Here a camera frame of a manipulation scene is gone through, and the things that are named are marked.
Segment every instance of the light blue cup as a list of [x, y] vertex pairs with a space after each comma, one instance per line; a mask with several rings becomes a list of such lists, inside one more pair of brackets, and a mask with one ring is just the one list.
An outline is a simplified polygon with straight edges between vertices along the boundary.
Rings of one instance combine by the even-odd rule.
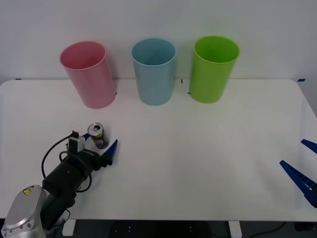
[[135, 76], [142, 102], [157, 106], [172, 96], [176, 49], [160, 38], [148, 38], [132, 49]]

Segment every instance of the can lid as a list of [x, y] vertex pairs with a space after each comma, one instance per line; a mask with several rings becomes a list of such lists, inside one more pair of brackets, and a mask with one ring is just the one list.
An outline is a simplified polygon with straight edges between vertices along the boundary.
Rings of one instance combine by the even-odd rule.
[[88, 134], [91, 136], [97, 136], [100, 135], [103, 132], [103, 126], [96, 122], [96, 123], [92, 123], [89, 127], [88, 127]]

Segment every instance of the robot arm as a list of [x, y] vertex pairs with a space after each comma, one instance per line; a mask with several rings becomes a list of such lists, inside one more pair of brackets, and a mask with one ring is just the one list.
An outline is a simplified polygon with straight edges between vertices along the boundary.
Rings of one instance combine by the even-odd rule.
[[[44, 178], [42, 187], [33, 185], [18, 193], [1, 230], [4, 238], [45, 238], [64, 211], [75, 204], [76, 193], [88, 190], [92, 171], [112, 165], [117, 140], [101, 156], [84, 149], [83, 143], [73, 131], [68, 150], [63, 152], [67, 156]], [[78, 190], [87, 178], [88, 188]]]

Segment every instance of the white table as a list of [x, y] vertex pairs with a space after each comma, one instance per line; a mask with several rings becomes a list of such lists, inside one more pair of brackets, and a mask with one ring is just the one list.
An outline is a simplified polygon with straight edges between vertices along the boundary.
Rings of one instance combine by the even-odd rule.
[[[113, 166], [93, 173], [75, 219], [317, 221], [317, 211], [279, 165], [317, 181], [317, 119], [290, 80], [230, 80], [202, 104], [176, 80], [171, 100], [143, 104], [135, 80], [118, 80], [114, 102], [86, 108], [69, 80], [0, 87], [0, 217], [16, 194], [41, 184], [46, 151], [72, 130], [100, 122], [120, 142]], [[64, 143], [47, 158], [48, 174]]]

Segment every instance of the pink cup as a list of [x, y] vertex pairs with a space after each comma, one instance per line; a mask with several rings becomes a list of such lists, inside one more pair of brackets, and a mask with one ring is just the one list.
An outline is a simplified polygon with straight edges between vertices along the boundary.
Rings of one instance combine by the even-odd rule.
[[60, 54], [81, 100], [89, 108], [104, 108], [115, 99], [115, 86], [106, 62], [106, 50], [97, 42], [78, 42]]

